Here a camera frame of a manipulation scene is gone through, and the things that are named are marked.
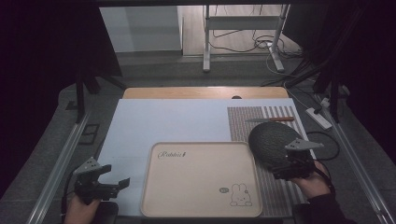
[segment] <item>white wall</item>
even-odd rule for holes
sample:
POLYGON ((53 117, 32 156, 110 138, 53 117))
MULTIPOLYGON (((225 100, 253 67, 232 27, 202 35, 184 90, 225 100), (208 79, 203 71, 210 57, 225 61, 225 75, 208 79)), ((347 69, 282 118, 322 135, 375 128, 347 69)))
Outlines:
POLYGON ((116 52, 181 50, 177 7, 101 7, 116 52))

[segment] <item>human hand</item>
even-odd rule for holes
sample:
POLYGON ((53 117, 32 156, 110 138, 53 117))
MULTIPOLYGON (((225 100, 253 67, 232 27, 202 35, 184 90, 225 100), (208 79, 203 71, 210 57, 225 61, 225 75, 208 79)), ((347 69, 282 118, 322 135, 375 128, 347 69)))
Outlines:
MULTIPOLYGON (((324 174, 329 175, 320 162, 315 161, 315 165, 324 174)), ((312 173, 308 178, 293 178, 290 181, 295 183, 308 199, 331 193, 323 177, 316 172, 312 173)))
POLYGON ((74 195, 69 203, 64 224, 90 224, 100 202, 99 199, 94 199, 87 205, 77 195, 74 195))

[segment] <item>metal rail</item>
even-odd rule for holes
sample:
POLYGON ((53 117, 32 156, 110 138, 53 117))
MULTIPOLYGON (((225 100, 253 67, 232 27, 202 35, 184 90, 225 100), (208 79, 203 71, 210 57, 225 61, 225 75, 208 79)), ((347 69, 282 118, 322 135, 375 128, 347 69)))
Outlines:
POLYGON ((384 201, 384 198, 382 197, 371 177, 367 174, 364 166, 361 164, 361 160, 356 154, 354 147, 347 139, 341 124, 334 121, 332 115, 328 110, 324 109, 323 112, 326 119, 332 124, 333 131, 335 132, 336 137, 340 141, 340 145, 344 149, 346 159, 349 161, 349 164, 355 176, 361 184, 361 188, 366 194, 366 197, 372 205, 375 214, 378 216, 380 222, 383 224, 395 224, 395 219, 393 218, 392 213, 389 211, 388 206, 384 201))
POLYGON ((81 137, 88 118, 90 117, 93 103, 94 101, 91 103, 88 102, 89 106, 87 106, 85 115, 82 117, 80 123, 76 123, 74 125, 71 133, 69 134, 69 137, 64 144, 64 148, 62 149, 61 154, 49 175, 47 183, 42 189, 40 196, 35 203, 35 207, 26 221, 27 224, 39 224, 43 222, 44 217, 50 207, 50 203, 52 202, 53 196, 55 195, 55 192, 61 183, 62 177, 64 176, 64 171, 66 170, 67 165, 69 164, 74 153, 78 139, 81 137))

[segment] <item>tray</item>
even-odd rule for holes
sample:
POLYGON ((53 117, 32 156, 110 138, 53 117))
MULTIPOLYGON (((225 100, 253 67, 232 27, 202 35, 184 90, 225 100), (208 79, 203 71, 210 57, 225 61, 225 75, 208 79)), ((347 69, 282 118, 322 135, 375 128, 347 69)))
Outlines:
POLYGON ((147 217, 257 217, 261 198, 247 143, 158 143, 141 211, 147 217))

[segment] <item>gray carpet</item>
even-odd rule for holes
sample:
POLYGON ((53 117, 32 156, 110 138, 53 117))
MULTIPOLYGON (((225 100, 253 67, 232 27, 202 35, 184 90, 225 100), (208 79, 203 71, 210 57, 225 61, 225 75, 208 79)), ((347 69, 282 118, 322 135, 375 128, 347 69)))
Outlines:
MULTIPOLYGON (((132 56, 121 55, 120 65, 123 77, 116 77, 128 87, 161 87, 161 86, 260 86, 266 80, 279 78, 280 75, 268 71, 266 56, 251 57, 217 57, 212 59, 210 73, 202 72, 200 58, 181 58, 179 56, 132 56)), ((295 68, 299 59, 283 60, 287 71, 295 68)), ((60 199, 67 174, 82 164, 100 149, 106 137, 113 113, 123 90, 97 78, 101 91, 96 95, 88 95, 94 100, 92 114, 88 120, 90 128, 97 128, 97 135, 83 135, 80 143, 66 170, 63 180, 57 189, 54 200, 43 220, 43 223, 60 222, 60 199)), ((313 82, 307 80, 298 86, 303 91, 311 91, 313 82)), ((291 89, 291 92, 306 106, 316 107, 306 93, 291 89)), ((75 86, 60 92, 59 105, 46 132, 38 142, 34 153, 25 163, 17 178, 0 201, 0 223, 26 223, 36 200, 44 187, 50 171, 56 162, 67 136, 70 134, 77 118, 76 110, 66 110, 70 101, 76 101, 75 86)), ((305 114, 305 106, 295 101, 303 125, 307 132, 322 131, 321 128, 305 114)), ((340 104, 340 119, 350 142, 357 149, 364 167, 385 198, 390 210, 396 214, 396 168, 383 149, 373 137, 362 127, 347 108, 344 101, 340 104)), ((326 136, 308 135, 327 146, 327 150, 316 153, 318 157, 331 156, 336 145, 326 136)), ((370 205, 361 184, 354 176, 343 152, 333 161, 326 161, 333 183, 337 189, 337 200, 346 216, 360 224, 379 223, 373 207, 370 205)), ((137 223, 120 217, 118 223, 137 223)))

